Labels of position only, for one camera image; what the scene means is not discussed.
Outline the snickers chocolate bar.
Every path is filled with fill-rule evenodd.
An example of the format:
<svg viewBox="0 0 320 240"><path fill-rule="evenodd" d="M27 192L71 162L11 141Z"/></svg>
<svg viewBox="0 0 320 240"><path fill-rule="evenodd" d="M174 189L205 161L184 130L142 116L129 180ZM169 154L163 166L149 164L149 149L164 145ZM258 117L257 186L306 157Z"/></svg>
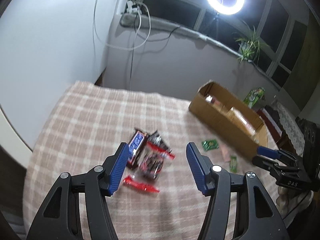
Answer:
<svg viewBox="0 0 320 240"><path fill-rule="evenodd" d="M138 166L140 155L146 145L149 134L141 129L135 128L132 138L129 140L129 158L127 167L135 169Z"/></svg>

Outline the green tissue box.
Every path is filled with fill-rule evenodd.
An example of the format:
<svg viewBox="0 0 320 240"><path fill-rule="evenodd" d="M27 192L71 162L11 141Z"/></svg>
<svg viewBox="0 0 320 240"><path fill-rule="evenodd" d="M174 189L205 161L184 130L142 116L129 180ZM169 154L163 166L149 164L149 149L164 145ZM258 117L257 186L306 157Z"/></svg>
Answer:
<svg viewBox="0 0 320 240"><path fill-rule="evenodd" d="M259 87L256 89L252 89L244 99L244 104L246 104L249 108L252 108L255 103L264 96L265 89L263 87Z"/></svg>

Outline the white power strip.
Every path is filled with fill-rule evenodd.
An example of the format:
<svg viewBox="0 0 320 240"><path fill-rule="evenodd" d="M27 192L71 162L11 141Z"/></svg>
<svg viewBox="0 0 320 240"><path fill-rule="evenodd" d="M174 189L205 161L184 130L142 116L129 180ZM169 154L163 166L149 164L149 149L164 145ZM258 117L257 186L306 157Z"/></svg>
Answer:
<svg viewBox="0 0 320 240"><path fill-rule="evenodd" d="M128 14L141 14L140 6L133 0L128 0L126 3L126 13Z"/></svg>

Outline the brown cardboard box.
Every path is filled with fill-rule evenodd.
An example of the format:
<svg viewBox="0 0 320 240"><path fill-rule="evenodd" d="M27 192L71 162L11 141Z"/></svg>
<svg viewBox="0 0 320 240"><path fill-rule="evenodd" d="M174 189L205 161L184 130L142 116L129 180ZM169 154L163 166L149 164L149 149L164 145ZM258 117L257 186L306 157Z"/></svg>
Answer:
<svg viewBox="0 0 320 240"><path fill-rule="evenodd" d="M214 81L199 88L189 111L249 161L257 154L259 146L268 147L263 119Z"/></svg>

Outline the grey windowsill cloth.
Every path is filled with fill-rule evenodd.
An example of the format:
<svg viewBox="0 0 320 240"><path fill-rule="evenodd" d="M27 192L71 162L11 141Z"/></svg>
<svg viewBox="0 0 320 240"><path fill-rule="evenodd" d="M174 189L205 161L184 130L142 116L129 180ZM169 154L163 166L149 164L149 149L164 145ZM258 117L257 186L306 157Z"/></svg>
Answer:
<svg viewBox="0 0 320 240"><path fill-rule="evenodd" d="M124 28L132 28L137 31L138 26L136 25L135 21L136 21L136 17L134 14L125 13L121 15L119 24ZM191 38L193 40L202 40L207 44L216 46L220 49L227 51L228 53L236 56L237 58L240 56L239 52L232 50L231 48L222 44L221 42L216 41L202 33L199 33L198 31L195 31L195 30L186 28L182 25L179 25L170 21L165 21L163 19L156 18L156 17L151 17L150 21L151 21L151 30L166 31L170 33L175 32L176 34L179 34L187 38ZM149 20L148 20L148 17L145 15L142 15L141 28L147 29L149 31ZM248 63L252 64L254 68L258 71L258 73L262 75L264 78L266 78L268 81L270 81L272 85L276 87L277 90L280 90L280 86L275 81L273 81L270 77L268 77L267 74L265 74L260 68L258 68L258 66L254 62L249 61Z"/></svg>

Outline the pink plaid blanket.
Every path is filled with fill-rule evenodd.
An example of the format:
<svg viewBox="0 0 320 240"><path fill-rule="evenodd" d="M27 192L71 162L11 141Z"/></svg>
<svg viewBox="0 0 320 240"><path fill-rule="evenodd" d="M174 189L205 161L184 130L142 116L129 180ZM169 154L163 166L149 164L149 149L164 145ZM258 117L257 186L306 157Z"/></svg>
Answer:
<svg viewBox="0 0 320 240"><path fill-rule="evenodd" d="M76 82L27 170L28 239L288 239L255 111L218 83L192 101Z"/></svg>

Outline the small green candy packet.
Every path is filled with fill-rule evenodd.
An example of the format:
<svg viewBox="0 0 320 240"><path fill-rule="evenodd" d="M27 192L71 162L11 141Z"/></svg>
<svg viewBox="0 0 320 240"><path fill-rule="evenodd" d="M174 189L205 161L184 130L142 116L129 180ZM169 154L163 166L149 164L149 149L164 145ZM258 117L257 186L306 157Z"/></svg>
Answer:
<svg viewBox="0 0 320 240"><path fill-rule="evenodd" d="M202 142L202 148L205 152L211 151L211 150L216 150L219 148L219 143L217 142L216 139L212 140L204 140Z"/></svg>

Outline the red wrapper snack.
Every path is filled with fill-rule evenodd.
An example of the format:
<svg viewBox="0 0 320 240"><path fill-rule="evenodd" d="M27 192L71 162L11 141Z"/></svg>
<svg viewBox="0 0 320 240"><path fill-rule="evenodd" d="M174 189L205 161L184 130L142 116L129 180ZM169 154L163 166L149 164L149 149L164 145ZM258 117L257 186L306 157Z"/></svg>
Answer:
<svg viewBox="0 0 320 240"><path fill-rule="evenodd" d="M160 190L156 187L152 186L151 184L144 183L141 181L136 180L133 176L128 175L123 179L123 184L130 186L138 191L146 192L146 193L159 193Z"/></svg>

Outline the pink packaged bread loaf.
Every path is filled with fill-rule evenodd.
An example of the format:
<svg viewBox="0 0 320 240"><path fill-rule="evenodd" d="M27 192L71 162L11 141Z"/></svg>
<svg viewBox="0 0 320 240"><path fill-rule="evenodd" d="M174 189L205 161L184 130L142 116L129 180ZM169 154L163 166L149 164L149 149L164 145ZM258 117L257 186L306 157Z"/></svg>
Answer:
<svg viewBox="0 0 320 240"><path fill-rule="evenodd" d="M256 134L256 130L251 125L251 123L243 116L243 114L237 110L236 108L232 107L227 112L228 119L235 124L238 128L240 128L244 133L248 136L253 137Z"/></svg>

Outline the potted spider plant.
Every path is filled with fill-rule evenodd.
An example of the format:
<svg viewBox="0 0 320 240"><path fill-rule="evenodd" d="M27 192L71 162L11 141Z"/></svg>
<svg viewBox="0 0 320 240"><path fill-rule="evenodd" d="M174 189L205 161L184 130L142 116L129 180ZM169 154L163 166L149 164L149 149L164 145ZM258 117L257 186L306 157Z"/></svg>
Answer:
<svg viewBox="0 0 320 240"><path fill-rule="evenodd" d="M251 61L259 59L260 51L262 48L269 47L268 44L260 40L255 26L251 30L249 26L249 36L241 36L235 39L236 42L239 42L239 54L238 63L241 64L243 61Z"/></svg>

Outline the black tripod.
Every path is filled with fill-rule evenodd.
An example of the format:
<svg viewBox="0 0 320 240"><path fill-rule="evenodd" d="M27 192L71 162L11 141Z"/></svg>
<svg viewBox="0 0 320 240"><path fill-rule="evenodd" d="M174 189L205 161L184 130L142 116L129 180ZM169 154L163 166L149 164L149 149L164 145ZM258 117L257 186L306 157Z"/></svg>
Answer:
<svg viewBox="0 0 320 240"><path fill-rule="evenodd" d="M217 12L215 16L207 24L206 36L218 41L219 40L219 19L220 13Z"/></svg>

